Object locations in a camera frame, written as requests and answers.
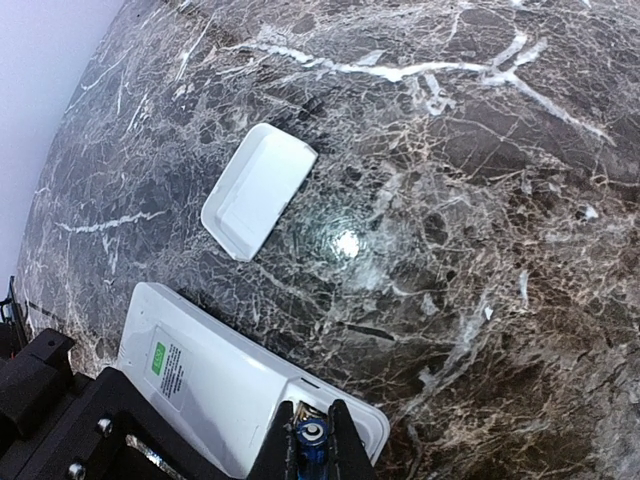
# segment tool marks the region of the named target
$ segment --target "marble surface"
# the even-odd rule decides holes
[[[380,478],[640,478],[640,4],[128,2],[18,289],[113,363],[167,284],[381,408]],[[320,156],[251,263],[200,208],[250,127]]]

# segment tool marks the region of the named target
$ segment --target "white wall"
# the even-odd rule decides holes
[[[0,0],[0,297],[58,123],[123,0]]]

